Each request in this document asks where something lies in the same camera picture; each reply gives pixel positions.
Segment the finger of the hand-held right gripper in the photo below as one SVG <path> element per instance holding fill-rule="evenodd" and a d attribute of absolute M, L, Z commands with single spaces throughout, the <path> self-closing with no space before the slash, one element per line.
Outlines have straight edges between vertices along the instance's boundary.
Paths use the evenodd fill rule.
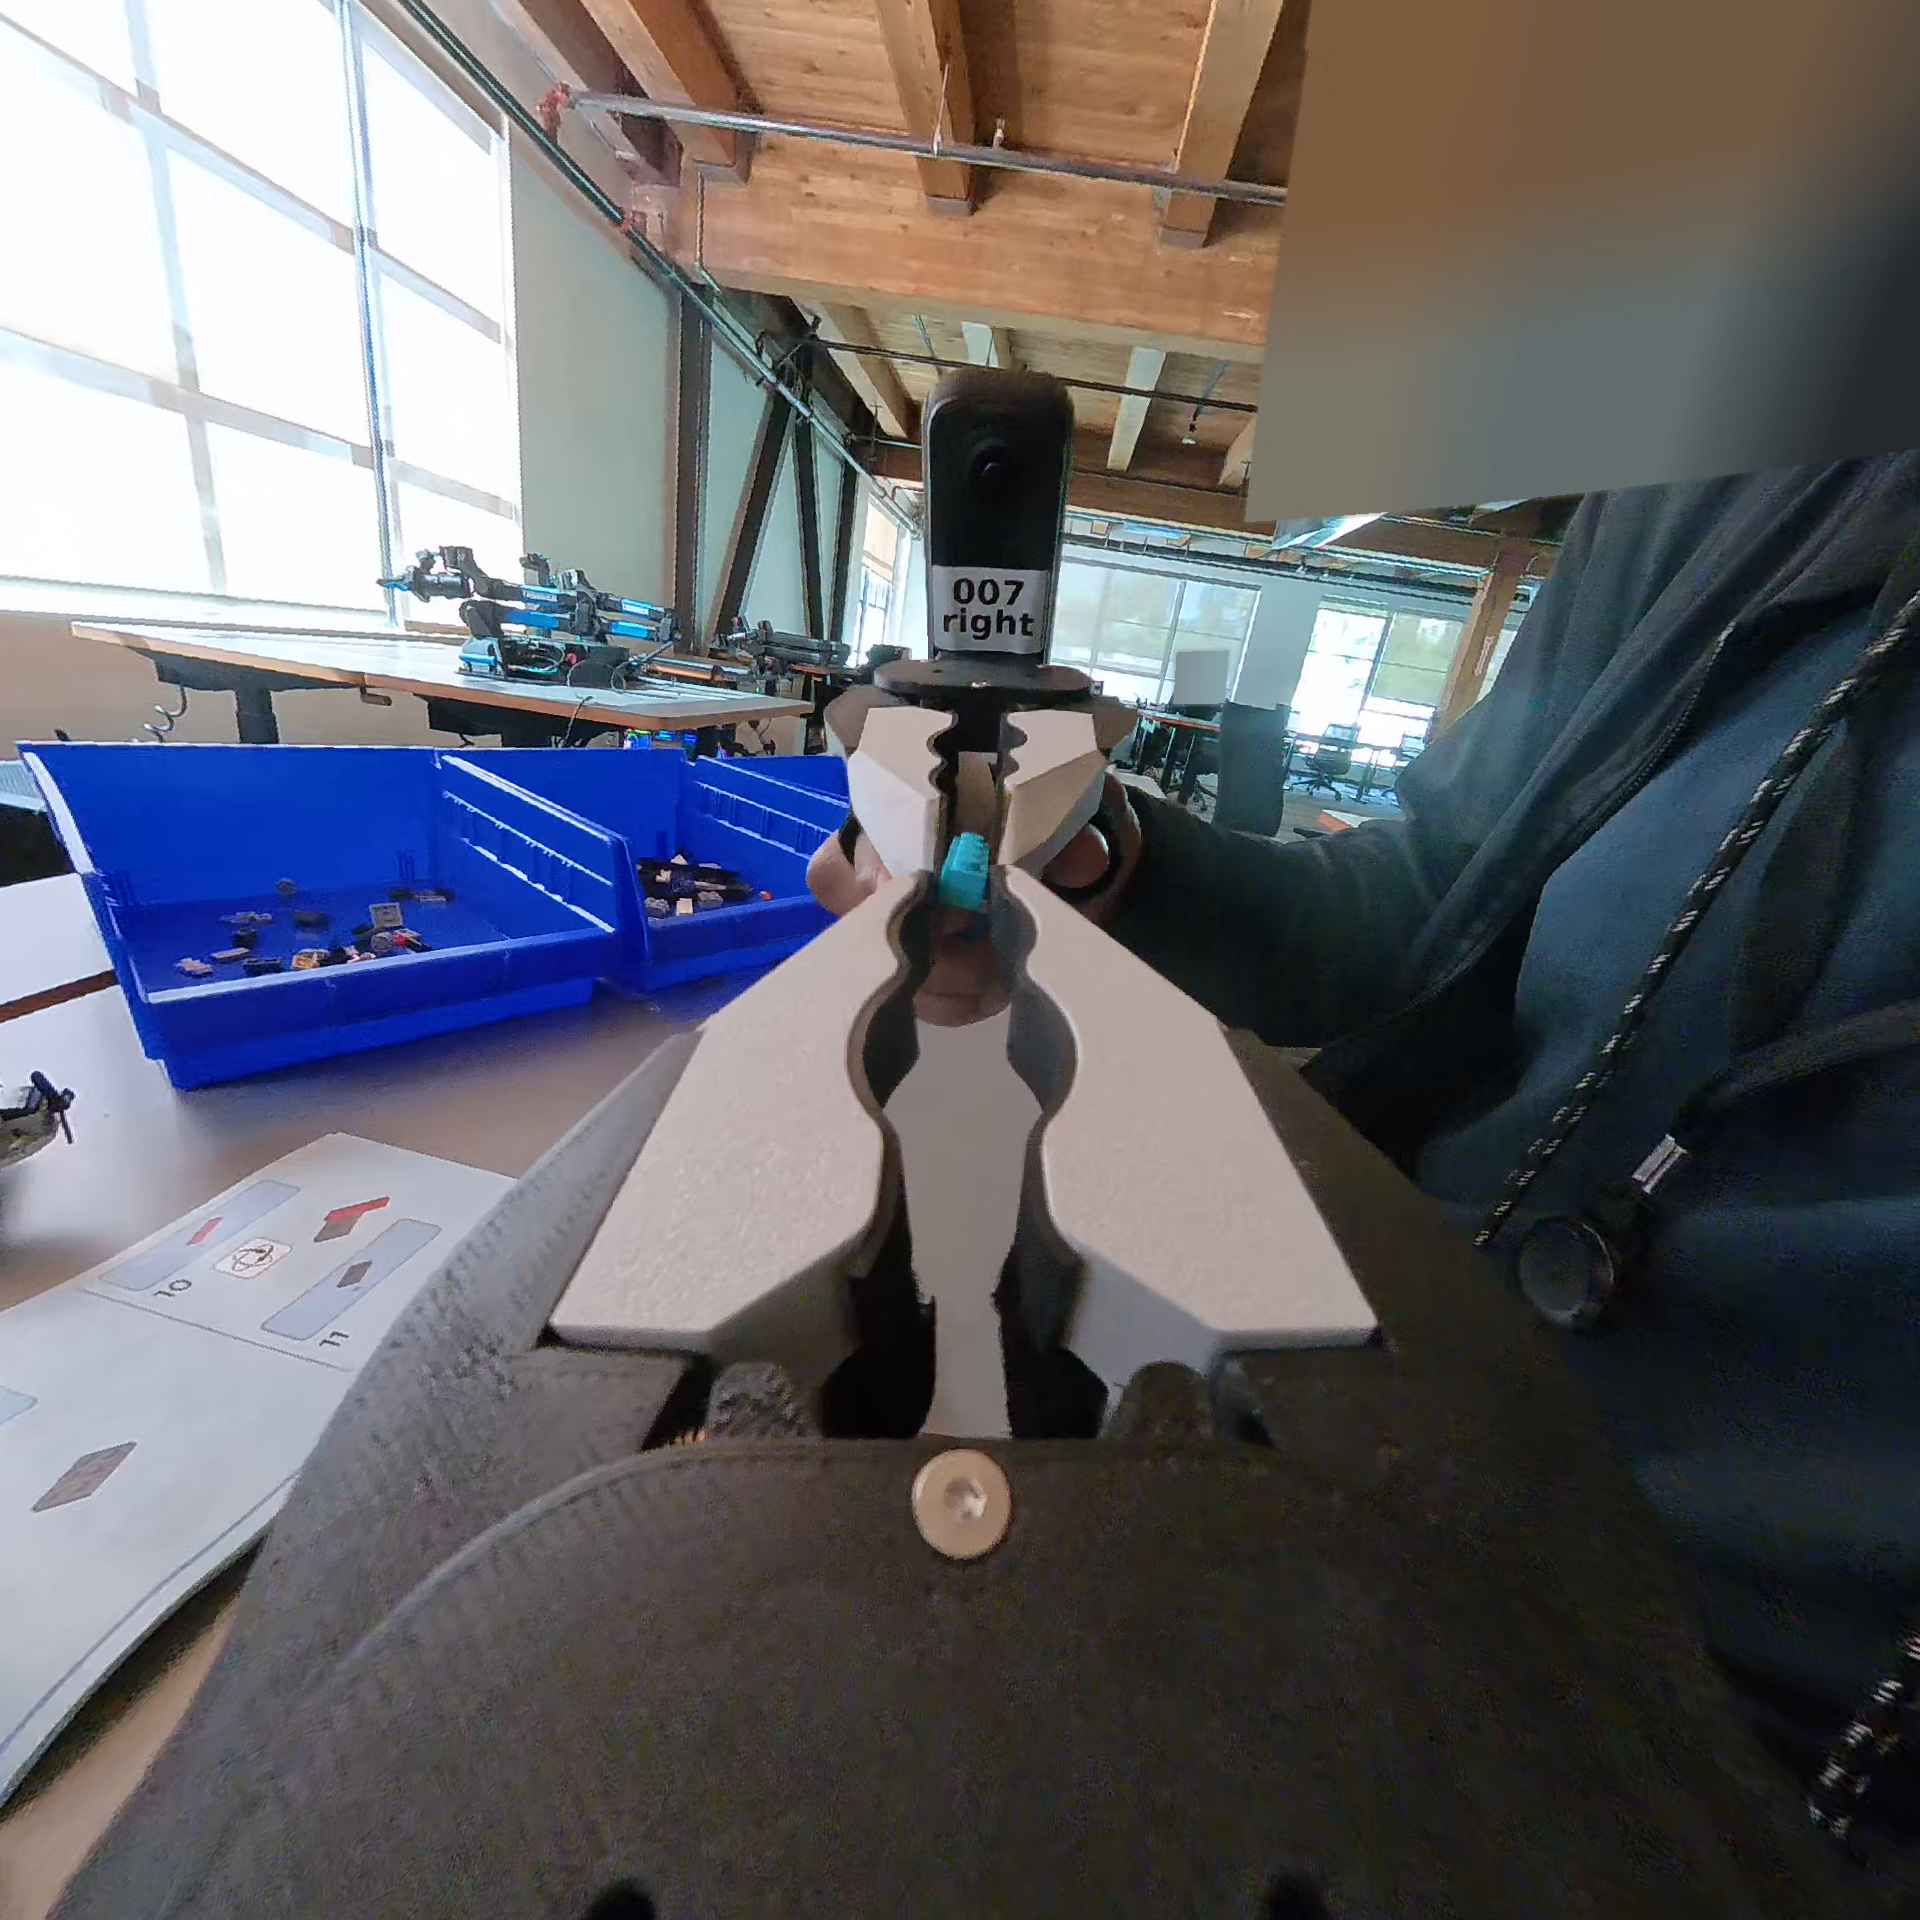
<path fill-rule="evenodd" d="M 1041 875 L 1094 818 L 1108 749 L 1092 715 L 1008 715 L 997 764 L 992 867 Z"/>
<path fill-rule="evenodd" d="M 922 704 L 865 708 L 847 758 L 857 883 L 933 877 L 952 837 L 954 714 Z"/>

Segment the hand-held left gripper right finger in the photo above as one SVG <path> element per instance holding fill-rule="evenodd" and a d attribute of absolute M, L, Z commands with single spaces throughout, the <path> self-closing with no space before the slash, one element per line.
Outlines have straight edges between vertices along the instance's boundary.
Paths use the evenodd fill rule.
<path fill-rule="evenodd" d="M 1039 1116 L 994 1305 L 1013 1429 L 1096 1429 L 1148 1368 L 1346 1352 L 1378 1320 L 1220 1025 L 1026 873 L 992 890 Z"/>

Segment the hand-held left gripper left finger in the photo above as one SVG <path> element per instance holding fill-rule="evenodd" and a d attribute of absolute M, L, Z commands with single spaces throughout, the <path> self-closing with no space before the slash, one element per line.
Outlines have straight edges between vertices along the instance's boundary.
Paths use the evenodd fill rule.
<path fill-rule="evenodd" d="M 772 1362 L 825 1429 L 920 1429 L 930 1302 L 879 1101 L 917 1060 L 903 925 L 868 901 L 702 1022 L 548 1315 L 573 1349 Z"/>

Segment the grey desk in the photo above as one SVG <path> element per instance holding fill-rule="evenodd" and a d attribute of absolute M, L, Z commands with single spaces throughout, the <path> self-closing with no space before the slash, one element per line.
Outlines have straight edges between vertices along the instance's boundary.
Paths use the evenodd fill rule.
<path fill-rule="evenodd" d="M 7 1073 L 79 1092 L 78 1138 L 4 1176 L 12 1307 L 167 1228 L 190 1204 L 310 1138 L 349 1133 L 517 1178 L 718 989 L 597 994 L 557 1016 L 178 1092 L 141 1054 L 121 993 L 4 1026 Z M 910 1230 L 936 1302 L 928 1432 L 1008 1434 L 990 1288 L 1010 1249 L 1036 1099 L 1002 1056 L 1006 1018 L 919 1022 L 919 1064 L 886 1099 Z M 174 1733 L 220 1657 L 247 1566 L 217 1574 L 78 1714 L 16 1789 L 2 1827 L 2 1914 L 46 1915 Z"/>

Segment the person's right hand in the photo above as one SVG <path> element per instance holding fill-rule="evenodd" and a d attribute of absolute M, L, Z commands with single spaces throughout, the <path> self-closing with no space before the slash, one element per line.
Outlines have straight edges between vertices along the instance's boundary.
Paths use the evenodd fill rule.
<path fill-rule="evenodd" d="M 1108 772 L 1102 802 L 1088 825 L 1046 865 L 1041 880 L 1080 918 L 1108 928 L 1121 894 L 1135 873 L 1143 830 L 1130 788 Z M 821 909 L 834 918 L 854 913 L 892 873 L 870 840 L 847 812 L 828 841 L 807 861 L 807 886 Z M 922 1025 L 975 1025 L 1010 998 L 1001 960 L 980 916 L 944 909 L 930 924 L 928 970 L 913 1009 Z"/>

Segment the loose toy bricks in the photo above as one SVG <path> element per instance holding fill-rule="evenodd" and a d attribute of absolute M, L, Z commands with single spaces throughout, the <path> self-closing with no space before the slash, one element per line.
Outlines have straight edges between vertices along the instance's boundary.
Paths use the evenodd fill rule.
<path fill-rule="evenodd" d="M 762 905 L 775 898 L 742 872 L 686 856 L 638 858 L 633 875 L 647 921 L 693 918 L 736 905 Z"/>
<path fill-rule="evenodd" d="M 434 947 L 418 925 L 421 916 L 456 901 L 456 891 L 438 883 L 398 883 L 353 916 L 344 908 L 301 901 L 298 890 L 282 880 L 273 905 L 205 909 L 196 942 L 161 957 L 172 977 L 198 986 L 226 973 L 277 977 L 422 956 Z"/>

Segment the metal ceiling pipe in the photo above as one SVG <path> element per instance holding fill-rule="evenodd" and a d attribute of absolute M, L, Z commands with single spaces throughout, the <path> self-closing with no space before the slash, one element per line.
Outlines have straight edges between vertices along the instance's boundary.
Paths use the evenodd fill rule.
<path fill-rule="evenodd" d="M 808 144 L 847 149 L 860 153 L 886 153 L 908 160 L 952 163 L 1013 176 L 1071 179 L 1102 185 L 1138 185 L 1166 195 L 1185 195 L 1204 202 L 1236 205 L 1282 209 L 1288 189 L 1282 184 L 1183 176 L 1166 168 L 1143 168 L 1119 160 L 1092 160 L 1065 153 L 1022 152 L 1006 144 L 974 144 L 946 134 L 913 138 L 910 133 L 852 128 L 838 123 L 814 123 L 790 117 L 758 112 L 708 109 L 684 102 L 661 102 L 636 94 L 602 89 L 553 88 L 551 96 L 560 108 L 575 112 L 606 112 L 636 121 L 666 123 L 674 130 L 713 130 L 756 138 L 790 138 Z"/>

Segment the blue robot arms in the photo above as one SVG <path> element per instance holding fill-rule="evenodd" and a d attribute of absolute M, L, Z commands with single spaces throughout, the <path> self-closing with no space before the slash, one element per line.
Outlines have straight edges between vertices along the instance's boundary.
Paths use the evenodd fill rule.
<path fill-rule="evenodd" d="M 458 672 L 478 682 L 629 691 L 681 641 L 672 608 L 602 592 L 581 569 L 556 571 L 540 556 L 522 556 L 520 566 L 522 580 L 500 580 L 469 546 L 440 544 L 415 550 L 380 587 L 453 602 L 465 630 Z"/>

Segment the person's torso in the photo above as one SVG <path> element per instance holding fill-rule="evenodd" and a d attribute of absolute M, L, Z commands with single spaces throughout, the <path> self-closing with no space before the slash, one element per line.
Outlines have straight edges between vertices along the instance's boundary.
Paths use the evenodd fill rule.
<path fill-rule="evenodd" d="M 1623 1249 L 1567 1371 L 1862 1915 L 1914 1915 L 1914 448 L 1588 497 L 1404 777 L 1511 994 L 1318 1089 L 1519 1292 Z"/>

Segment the instruction booklet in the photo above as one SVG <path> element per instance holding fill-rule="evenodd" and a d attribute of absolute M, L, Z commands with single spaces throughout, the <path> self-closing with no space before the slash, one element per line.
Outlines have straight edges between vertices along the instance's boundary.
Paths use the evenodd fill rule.
<path fill-rule="evenodd" d="M 2 1795 L 253 1547 L 512 1180 L 324 1136 L 2 1320 Z"/>

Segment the wooden workshop table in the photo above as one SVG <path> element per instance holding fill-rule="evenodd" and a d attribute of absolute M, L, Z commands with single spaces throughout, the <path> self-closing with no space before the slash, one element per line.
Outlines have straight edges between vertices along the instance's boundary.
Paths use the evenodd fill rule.
<path fill-rule="evenodd" d="M 556 738 L 567 745 L 581 742 L 589 729 L 760 729 L 801 723 L 810 712 L 808 700 L 776 700 L 706 680 L 670 680 L 663 668 L 645 668 L 613 689 L 474 677 L 461 669 L 455 641 L 438 634 L 200 629 L 113 618 L 74 619 L 69 630 L 158 662 L 191 662 L 191 689 L 233 696 L 237 737 L 247 745 L 272 745 L 278 738 L 273 692 L 312 689 L 348 689 L 365 702 L 409 696 L 502 721 L 506 738 Z"/>

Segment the red grey toy plane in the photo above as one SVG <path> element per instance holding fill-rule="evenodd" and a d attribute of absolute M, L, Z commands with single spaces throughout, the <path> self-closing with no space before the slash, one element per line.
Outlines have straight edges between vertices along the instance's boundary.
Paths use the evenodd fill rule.
<path fill-rule="evenodd" d="M 32 1073 L 2 1092 L 2 1170 L 21 1166 L 54 1141 L 71 1145 L 74 1092 L 58 1089 L 46 1073 Z"/>

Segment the large window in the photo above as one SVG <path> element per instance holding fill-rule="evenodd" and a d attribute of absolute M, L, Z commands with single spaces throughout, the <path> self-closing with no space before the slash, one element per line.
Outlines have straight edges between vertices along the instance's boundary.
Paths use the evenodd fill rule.
<path fill-rule="evenodd" d="M 2 5 L 4 611 L 520 550 L 506 140 L 365 5 Z"/>

